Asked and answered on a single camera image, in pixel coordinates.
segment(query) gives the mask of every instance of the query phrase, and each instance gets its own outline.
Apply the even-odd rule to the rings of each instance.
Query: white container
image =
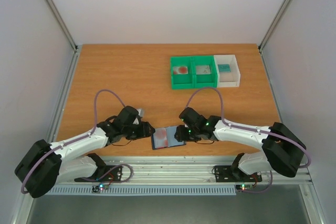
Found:
[[[240,84],[240,72],[235,55],[214,55],[216,70],[218,76],[217,87],[239,87]],[[220,72],[218,65],[228,64],[230,66],[230,72]]]

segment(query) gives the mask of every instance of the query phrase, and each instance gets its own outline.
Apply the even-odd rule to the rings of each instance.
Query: metal grate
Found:
[[[94,188],[91,185],[58,185],[48,195],[236,195],[233,185],[112,185],[109,189],[98,192]]]

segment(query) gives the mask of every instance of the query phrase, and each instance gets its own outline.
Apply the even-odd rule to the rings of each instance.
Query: green container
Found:
[[[172,89],[192,89],[195,86],[194,68],[192,65],[193,57],[171,57],[170,58],[170,71],[172,78]],[[174,71],[179,73],[179,68],[185,70],[187,73],[174,74]]]
[[[193,56],[194,88],[217,87],[217,70],[213,55]]]

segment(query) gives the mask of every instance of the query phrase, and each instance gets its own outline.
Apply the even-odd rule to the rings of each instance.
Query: wooden table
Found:
[[[93,127],[93,98],[100,89],[116,92],[126,105],[145,109],[144,121],[153,127],[179,125],[178,115],[193,90],[172,90],[170,57],[187,55],[236,55],[241,73],[239,88],[220,88],[225,118],[251,125],[272,125],[279,121],[258,48],[255,44],[163,44],[83,45],[58,133],[64,140]],[[219,98],[213,90],[199,92],[191,107],[208,117],[220,115]],[[98,122],[122,109],[109,93],[98,98]],[[118,144],[125,144],[122,139]],[[152,150],[150,138],[127,146],[107,146],[98,155],[236,155],[256,149],[232,142],[212,145],[187,143],[182,147]]]

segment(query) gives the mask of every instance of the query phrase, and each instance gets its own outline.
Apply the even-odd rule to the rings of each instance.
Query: white wall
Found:
[[[44,0],[0,0],[0,223],[9,223],[16,165],[44,137],[71,48]]]
[[[328,223],[336,223],[336,0],[293,0],[264,57],[280,113],[312,154]]]
[[[259,44],[282,1],[54,0],[77,44]]]

